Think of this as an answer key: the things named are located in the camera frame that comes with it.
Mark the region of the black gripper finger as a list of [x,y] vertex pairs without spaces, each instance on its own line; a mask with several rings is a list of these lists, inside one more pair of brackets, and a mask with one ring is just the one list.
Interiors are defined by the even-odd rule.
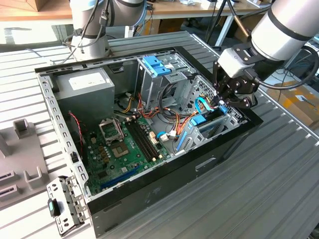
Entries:
[[231,93],[228,86],[228,83],[230,81],[229,76],[225,73],[225,71],[222,69],[222,67],[217,61],[213,62],[212,74],[212,83],[216,90],[216,94],[219,96],[221,100],[226,101],[226,99]]
[[254,93],[251,94],[235,94],[231,93],[227,97],[220,97],[227,105],[233,108],[250,109],[258,104],[258,100]]

